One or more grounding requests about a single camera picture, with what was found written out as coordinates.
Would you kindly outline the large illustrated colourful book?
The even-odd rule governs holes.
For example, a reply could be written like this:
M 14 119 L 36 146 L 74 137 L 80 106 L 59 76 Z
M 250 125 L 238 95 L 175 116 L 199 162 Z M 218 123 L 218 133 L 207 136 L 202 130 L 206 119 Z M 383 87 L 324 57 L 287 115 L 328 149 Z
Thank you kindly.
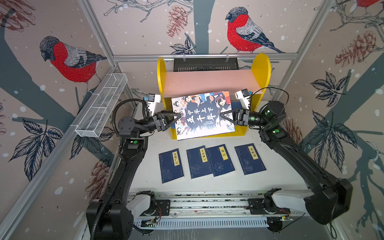
M 220 113 L 232 110 L 229 91 L 172 98 L 175 113 L 182 117 L 175 123 L 176 139 L 186 140 L 233 133 L 235 125 Z

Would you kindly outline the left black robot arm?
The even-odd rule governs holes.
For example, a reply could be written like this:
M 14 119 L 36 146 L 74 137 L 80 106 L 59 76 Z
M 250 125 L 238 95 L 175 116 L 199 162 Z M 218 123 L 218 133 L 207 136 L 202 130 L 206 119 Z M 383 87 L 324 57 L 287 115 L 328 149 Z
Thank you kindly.
M 145 134 L 166 131 L 181 117 L 178 113 L 161 111 L 148 119 L 120 119 L 118 136 L 122 144 L 117 172 L 105 193 L 92 201 L 86 211 L 92 240 L 127 240 L 133 229 L 138 228 L 134 222 L 140 215 L 152 215 L 159 210 L 154 192 L 138 192 L 129 201 L 129 190 L 148 149 L 149 138 Z

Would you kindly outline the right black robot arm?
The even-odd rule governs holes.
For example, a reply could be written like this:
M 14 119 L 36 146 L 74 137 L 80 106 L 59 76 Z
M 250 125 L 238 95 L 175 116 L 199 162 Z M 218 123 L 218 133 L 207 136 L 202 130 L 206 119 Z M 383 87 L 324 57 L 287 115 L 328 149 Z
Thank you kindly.
M 236 109 L 222 112 L 220 116 L 237 126 L 259 127 L 261 141 L 282 156 L 308 186 L 307 190 L 275 188 L 266 192 L 263 204 L 267 213 L 278 209 L 297 210 L 326 225 L 350 209 L 352 184 L 322 169 L 280 126 L 287 116 L 283 103 L 272 101 L 259 112 Z

